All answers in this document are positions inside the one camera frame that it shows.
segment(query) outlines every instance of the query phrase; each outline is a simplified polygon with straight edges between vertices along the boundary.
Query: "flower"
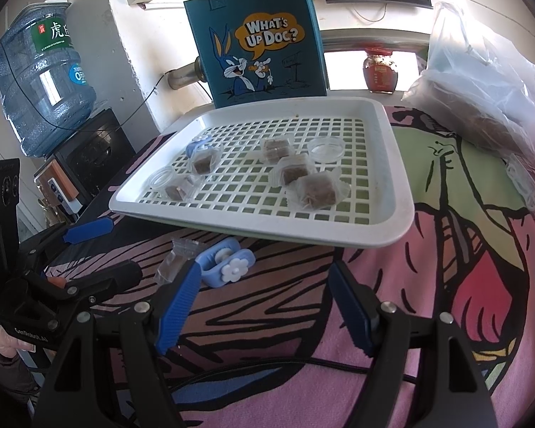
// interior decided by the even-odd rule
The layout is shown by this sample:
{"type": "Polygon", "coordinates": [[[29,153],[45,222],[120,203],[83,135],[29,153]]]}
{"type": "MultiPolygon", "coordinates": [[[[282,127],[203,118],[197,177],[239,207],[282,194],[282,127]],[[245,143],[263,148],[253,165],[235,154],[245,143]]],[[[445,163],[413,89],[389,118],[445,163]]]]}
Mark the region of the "flower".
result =
{"type": "Polygon", "coordinates": [[[248,261],[246,259],[232,259],[222,267],[222,281],[236,282],[248,273],[248,261]]]}

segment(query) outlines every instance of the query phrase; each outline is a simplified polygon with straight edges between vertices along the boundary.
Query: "tray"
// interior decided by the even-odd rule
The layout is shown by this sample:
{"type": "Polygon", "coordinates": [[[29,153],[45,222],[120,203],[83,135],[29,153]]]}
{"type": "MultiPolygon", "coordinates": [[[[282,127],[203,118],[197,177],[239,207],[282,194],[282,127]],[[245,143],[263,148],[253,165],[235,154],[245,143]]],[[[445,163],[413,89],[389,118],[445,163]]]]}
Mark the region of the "tray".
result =
{"type": "Polygon", "coordinates": [[[368,248],[394,243],[410,227],[414,204],[408,179],[384,107],[355,97],[309,97],[261,101],[214,109],[195,118],[180,118],[175,135],[117,190],[112,211],[151,221],[253,237],[332,246],[368,248]],[[283,188],[271,188],[271,166],[255,158],[260,140],[294,134],[295,148],[307,152],[318,136],[346,142],[340,162],[351,195],[331,208],[294,212],[283,188]],[[147,190],[156,170],[173,165],[188,172],[186,145],[212,136],[222,144],[220,167],[187,203],[175,203],[147,190]]]}

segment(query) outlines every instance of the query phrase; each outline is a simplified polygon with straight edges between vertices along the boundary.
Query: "screw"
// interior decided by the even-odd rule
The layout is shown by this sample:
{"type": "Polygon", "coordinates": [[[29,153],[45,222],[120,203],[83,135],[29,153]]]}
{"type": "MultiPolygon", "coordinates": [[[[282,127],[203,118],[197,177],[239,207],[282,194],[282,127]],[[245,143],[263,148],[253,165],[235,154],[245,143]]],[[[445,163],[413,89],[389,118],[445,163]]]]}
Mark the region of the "screw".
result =
{"type": "Polygon", "coordinates": [[[151,308],[151,305],[146,301],[141,301],[134,305],[134,311],[138,312],[139,314],[144,314],[150,308],[151,308]]]}
{"type": "Polygon", "coordinates": [[[91,318],[91,314],[89,312],[80,312],[77,314],[77,321],[79,323],[86,323],[91,318]]]}
{"type": "Polygon", "coordinates": [[[442,320],[442,322],[450,325],[451,323],[454,323],[454,316],[449,312],[442,312],[440,314],[440,320],[442,320]]]}
{"type": "Polygon", "coordinates": [[[394,314],[397,311],[397,305],[391,301],[381,302],[381,309],[387,314],[394,314]]]}

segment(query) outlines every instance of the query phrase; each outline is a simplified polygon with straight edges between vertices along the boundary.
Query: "camera lens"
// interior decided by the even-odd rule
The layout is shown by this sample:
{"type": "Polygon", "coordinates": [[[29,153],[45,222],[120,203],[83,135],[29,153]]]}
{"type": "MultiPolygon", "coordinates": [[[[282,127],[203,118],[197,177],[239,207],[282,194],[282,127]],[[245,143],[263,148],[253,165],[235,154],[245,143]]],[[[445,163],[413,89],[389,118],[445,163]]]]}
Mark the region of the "camera lens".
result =
{"type": "Polygon", "coordinates": [[[12,194],[16,198],[18,192],[18,179],[17,175],[14,175],[14,179],[12,180],[12,194]]]}
{"type": "Polygon", "coordinates": [[[5,177],[2,182],[2,202],[4,206],[7,206],[10,203],[10,198],[12,196],[12,181],[10,177],[5,177]]]}

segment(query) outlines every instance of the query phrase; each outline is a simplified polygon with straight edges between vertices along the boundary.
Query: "teal shopping bag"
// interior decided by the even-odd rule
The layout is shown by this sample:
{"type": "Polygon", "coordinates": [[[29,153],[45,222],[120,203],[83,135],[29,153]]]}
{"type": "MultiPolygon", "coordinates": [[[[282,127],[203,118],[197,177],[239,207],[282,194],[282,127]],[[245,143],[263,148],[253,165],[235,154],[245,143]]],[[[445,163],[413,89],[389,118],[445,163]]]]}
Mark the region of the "teal shopping bag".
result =
{"type": "Polygon", "coordinates": [[[188,0],[184,6],[217,108],[327,95],[312,0],[188,0]]]}

